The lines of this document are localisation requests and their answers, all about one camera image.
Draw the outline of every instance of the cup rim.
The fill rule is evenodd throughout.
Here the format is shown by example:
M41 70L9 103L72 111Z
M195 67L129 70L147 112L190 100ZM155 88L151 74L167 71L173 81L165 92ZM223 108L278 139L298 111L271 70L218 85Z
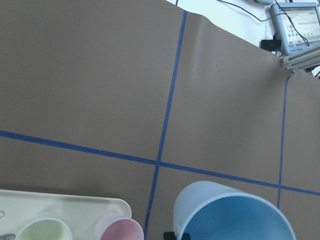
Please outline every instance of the cup rim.
M102 220L103 218L105 217L108 217L108 216L114 216L116 217L116 219L114 219L113 221L111 221L104 229L103 231L98 235L98 234L95 234L95 238L100 240L101 237L105 234L105 232L108 230L108 228L111 227L111 225L115 224L116 222L119 222L119 221L123 221L123 220L129 220L131 223L134 223L135 226L138 227L140 233L141 233L141 236L142 238L141 239L144 239L145 237L145 234L144 234L144 230L142 229L141 225L136 221L134 220L133 218L130 218L130 217L125 217L125 216L122 216L122 215L118 215L118 214L106 214L104 216L102 216L98 221Z
M21 236L21 234L27 229L29 228L30 226L32 226L33 224L36 224L38 222L41 222L41 221L47 221L47 220L52 220L52 221L56 221L56 222L59 222L60 224L62 224L64 226L64 228L67 230L69 236L70 236L70 240L72 240L72 232L69 228L69 226L63 222L62 220L60 219L57 219L55 218L54 216L45 216L45 217L42 217L42 218L39 218L39 219L34 219L32 221L30 221L29 223L27 223L26 225L24 225L20 230L19 232L16 234L15 236L15 240L19 240L19 237Z
M184 234L184 231L187 227L187 225L189 224L189 222L191 221L191 219L197 214L197 212L199 212L202 208L204 208L205 206L220 200L220 199L225 199L225 198L232 198L232 197L245 197L245 198L250 198L250 199L254 199L256 201L262 202L263 204L267 205L268 207L270 207L272 210L274 210L280 217L282 220L284 220L287 228L289 229L293 239L295 238L295 233L294 230L292 228L292 226L290 225L289 221L287 220L287 218L285 217L285 215L278 209L276 208L272 203L268 202L267 200L256 196L256 195L252 195L249 193L245 193L245 192L231 192L231 193L222 193L218 196L214 196L209 198L208 200L204 201L202 204L200 204L199 206L197 206L189 215L188 217L183 221L183 224L181 224L181 226L179 227L179 231L177 229L175 229L175 231L178 232L178 235L176 236L177 240L181 240L182 239L182 235Z

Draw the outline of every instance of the light blue cup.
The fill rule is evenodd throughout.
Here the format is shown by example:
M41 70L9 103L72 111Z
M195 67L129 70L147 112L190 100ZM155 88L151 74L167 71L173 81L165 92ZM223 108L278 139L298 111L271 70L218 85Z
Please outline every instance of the light blue cup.
M177 240L296 240L286 217L271 203L211 181L188 185L173 208Z

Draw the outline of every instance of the blue painter's tape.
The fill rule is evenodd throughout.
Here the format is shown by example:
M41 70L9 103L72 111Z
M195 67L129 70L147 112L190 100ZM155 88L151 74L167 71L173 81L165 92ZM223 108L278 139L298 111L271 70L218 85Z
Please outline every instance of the blue painter's tape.
M101 155L101 156L106 156L111 158L129 160L129 161L143 163L143 164L154 165L156 163L155 160L150 160L146 158L130 156L130 155L125 155L125 154L111 152L111 151L98 150L91 147L79 146L79 145L69 144L69 143L60 142L60 141L53 141L53 140L48 140L48 139L43 139L43 138L28 136L28 135L22 135L22 134L8 132L8 131L0 130L0 137L26 141L30 143L42 144L42 145L47 145L47 146L52 146L52 147L57 147L62 149L69 149L69 150L74 150L74 151L79 151L79 152L84 152L89 154Z
M182 165L177 165L177 164L173 164L173 163L161 162L160 165L161 165L161 167L165 167L165 168L182 170L182 171L196 173L196 174L203 174L203 175L208 175L208 176L222 178L222 179L229 179L229 180L234 180L234 181L243 182L243 183L261 185L261 186L266 186L266 187L270 187L270 188L278 188L279 187L277 184L274 184L274 183L269 183L269 182L265 182L265 181L257 181L257 180L253 180L253 179L249 179L249 178L245 178L245 177L233 176L233 175L223 174L223 173L214 172L214 171L201 170L198 168L193 168L193 167L189 167L189 166L182 166Z
M309 194L309 195L316 195L320 196L320 192L317 191L310 191L310 190L304 190L296 187L290 187L290 186L280 186L282 190L292 191L292 192L298 192L302 194Z
M180 60L180 54L181 54L181 49L182 49L182 43L183 43L183 39L184 39L186 21L187 21L187 11L184 11L183 16L182 16L181 27L180 27L178 46L177 46L177 50L176 50L176 54L175 54L175 61L174 61L174 68L173 68L173 73L172 73L170 92L169 92L169 97L168 97L168 101L167 101L167 105L166 105L162 134L161 134L161 138L160 138L158 155L157 155L157 159L156 159L154 175L153 175L153 180L152 180L152 185L151 185L151 191L150 191L150 195L149 195L149 203L148 203L148 208L146 211L146 217L145 217L145 222L144 222L143 231L144 231L145 238L147 237L147 234L148 234L149 218L150 218L151 209L152 209L152 205L153 205L154 198L155 198L160 162L162 159L162 153L163 153L166 134L167 134L171 105L172 105L174 91L175 91L176 78L177 78L177 74L178 74L179 60Z
M282 171L283 171L283 162L284 162L284 144L285 144L285 128L286 128L286 113L287 113L287 92L288 92L288 83L291 76L288 76L285 80L284 85L284 94L283 94L283 110L282 110L282 126L281 126L281 147L280 147L280 167L279 167L279 188L278 188L278 199L277 199L277 208L280 208L281 201L281 184L282 184Z

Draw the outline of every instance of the black clip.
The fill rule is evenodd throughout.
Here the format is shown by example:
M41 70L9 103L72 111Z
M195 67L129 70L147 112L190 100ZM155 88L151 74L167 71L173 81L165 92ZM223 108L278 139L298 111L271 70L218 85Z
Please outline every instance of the black clip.
M274 34L272 40L264 39L260 42L260 48L269 52L280 52L281 45L282 40L277 39L276 34Z
M177 240L174 231L166 231L163 233L163 240ZM184 233L181 240L191 240L189 233Z

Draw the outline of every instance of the plastic tray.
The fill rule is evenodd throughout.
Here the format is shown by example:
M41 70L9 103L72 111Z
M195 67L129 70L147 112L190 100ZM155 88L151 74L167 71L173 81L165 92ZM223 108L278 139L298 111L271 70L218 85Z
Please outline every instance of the plastic tray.
M94 226L105 214L131 218L129 204L118 198L61 195L0 189L0 239L19 230L40 213L54 213L70 228L74 240L93 240Z

